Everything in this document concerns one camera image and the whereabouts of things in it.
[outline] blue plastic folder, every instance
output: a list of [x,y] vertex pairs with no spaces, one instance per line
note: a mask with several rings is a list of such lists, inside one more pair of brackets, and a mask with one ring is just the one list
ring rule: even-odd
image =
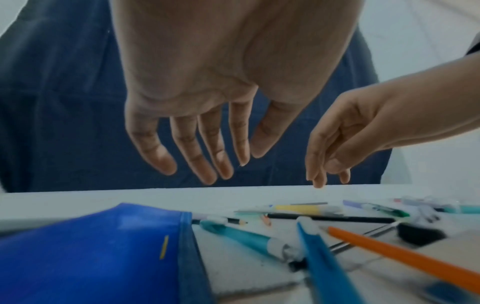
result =
[[214,303],[191,221],[120,204],[0,239],[0,303]]

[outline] blue fabric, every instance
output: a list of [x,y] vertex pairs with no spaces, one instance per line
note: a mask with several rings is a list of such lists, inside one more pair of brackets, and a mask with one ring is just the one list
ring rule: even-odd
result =
[[[377,82],[356,32],[322,93],[262,159],[239,167],[224,109],[226,150],[235,175],[215,186],[306,185],[309,134],[344,91]],[[167,120],[162,142],[178,161],[162,176],[138,155],[124,131],[126,89],[107,0],[29,0],[0,39],[0,180],[9,192],[200,187],[175,146]],[[259,92],[250,134],[267,108]],[[352,170],[352,184],[376,184],[390,150]],[[337,176],[329,184],[340,184]]]
[[198,249],[180,239],[195,242],[191,214],[133,204],[1,239],[0,303],[213,303]]

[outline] child's hand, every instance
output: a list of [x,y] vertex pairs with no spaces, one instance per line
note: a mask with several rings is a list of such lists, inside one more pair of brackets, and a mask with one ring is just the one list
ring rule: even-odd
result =
[[375,151],[438,140],[480,127],[480,54],[340,95],[314,128],[306,178],[348,170]]

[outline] table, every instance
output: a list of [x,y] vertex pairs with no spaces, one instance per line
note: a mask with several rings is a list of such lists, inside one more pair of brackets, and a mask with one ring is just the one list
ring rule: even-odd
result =
[[[14,193],[0,195],[0,231],[31,228],[98,212],[131,202],[166,209],[202,213],[224,213],[238,208],[266,204],[312,203],[343,199],[369,200],[431,195],[426,188],[411,185],[345,185],[314,189],[309,186],[238,187],[112,190],[55,193]],[[308,303],[310,291],[304,286],[241,298],[225,303]]]

